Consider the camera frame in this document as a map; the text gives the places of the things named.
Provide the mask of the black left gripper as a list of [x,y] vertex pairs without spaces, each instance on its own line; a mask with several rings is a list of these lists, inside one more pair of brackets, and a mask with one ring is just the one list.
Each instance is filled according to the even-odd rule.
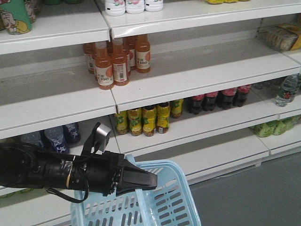
[[71,170],[70,189],[117,196],[135,189],[153,190],[157,188],[158,176],[143,170],[128,160],[123,154],[105,151],[102,154],[75,156]]

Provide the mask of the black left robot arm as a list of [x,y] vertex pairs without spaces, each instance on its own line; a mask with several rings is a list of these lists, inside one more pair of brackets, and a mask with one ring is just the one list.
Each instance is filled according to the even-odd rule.
[[10,188],[89,191],[107,196],[155,189],[158,177],[119,153],[72,155],[43,151],[26,143],[7,143],[0,146],[0,184]]

